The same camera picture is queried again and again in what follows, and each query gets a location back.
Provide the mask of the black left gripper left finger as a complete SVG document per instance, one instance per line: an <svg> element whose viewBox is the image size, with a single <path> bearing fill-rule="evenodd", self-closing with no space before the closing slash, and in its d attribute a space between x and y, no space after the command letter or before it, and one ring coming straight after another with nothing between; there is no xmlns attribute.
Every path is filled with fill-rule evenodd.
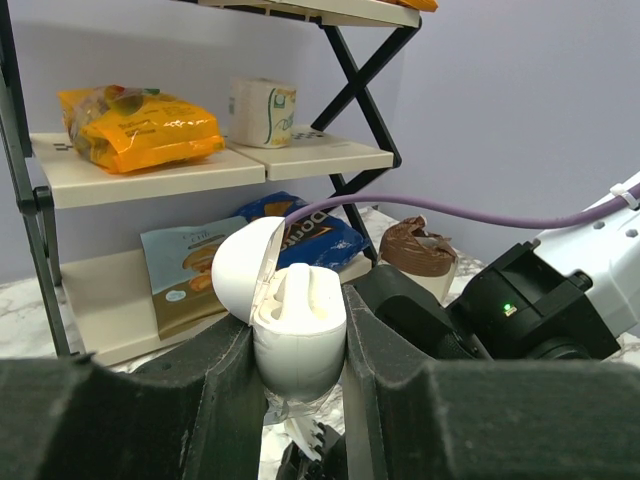
<svg viewBox="0 0 640 480"><path fill-rule="evenodd" d="M1 364L5 479L254 479L265 414L252 331L227 316L117 373L88 355Z"/></svg>

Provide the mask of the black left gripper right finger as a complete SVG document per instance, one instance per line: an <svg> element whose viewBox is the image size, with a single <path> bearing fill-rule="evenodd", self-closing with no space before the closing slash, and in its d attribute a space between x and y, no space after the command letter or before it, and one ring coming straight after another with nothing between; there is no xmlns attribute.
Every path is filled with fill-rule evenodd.
<svg viewBox="0 0 640 480"><path fill-rule="evenodd" d="M352 479L635 479L639 371L598 361L437 361L344 288Z"/></svg>

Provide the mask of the white earbud charging case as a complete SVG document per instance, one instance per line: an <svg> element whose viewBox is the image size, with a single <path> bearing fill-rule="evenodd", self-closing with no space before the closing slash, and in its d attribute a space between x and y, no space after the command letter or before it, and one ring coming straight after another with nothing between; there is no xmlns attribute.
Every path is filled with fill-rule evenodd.
<svg viewBox="0 0 640 480"><path fill-rule="evenodd" d="M253 329L265 387L286 399L315 401L337 383L347 314L339 275L293 263L278 268L282 217L259 218L230 235L211 267L222 306Z"/></svg>

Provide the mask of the white earbud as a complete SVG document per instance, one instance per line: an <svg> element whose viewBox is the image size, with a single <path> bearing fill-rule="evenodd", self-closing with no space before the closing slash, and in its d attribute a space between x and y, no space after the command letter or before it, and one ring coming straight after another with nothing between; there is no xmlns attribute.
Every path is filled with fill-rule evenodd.
<svg viewBox="0 0 640 480"><path fill-rule="evenodd" d="M281 322L324 320L326 312L316 301L317 287L323 269L304 263L294 263L283 269L274 298L279 311L274 316Z"/></svg>

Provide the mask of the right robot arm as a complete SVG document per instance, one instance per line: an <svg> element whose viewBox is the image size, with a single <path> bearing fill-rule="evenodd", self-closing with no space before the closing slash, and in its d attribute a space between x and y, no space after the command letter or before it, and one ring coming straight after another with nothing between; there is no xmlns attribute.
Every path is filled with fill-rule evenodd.
<svg viewBox="0 0 640 480"><path fill-rule="evenodd" d="M352 284L379 320L435 359L603 360L639 322L639 177L607 197L621 209L513 246L448 306L390 265Z"/></svg>

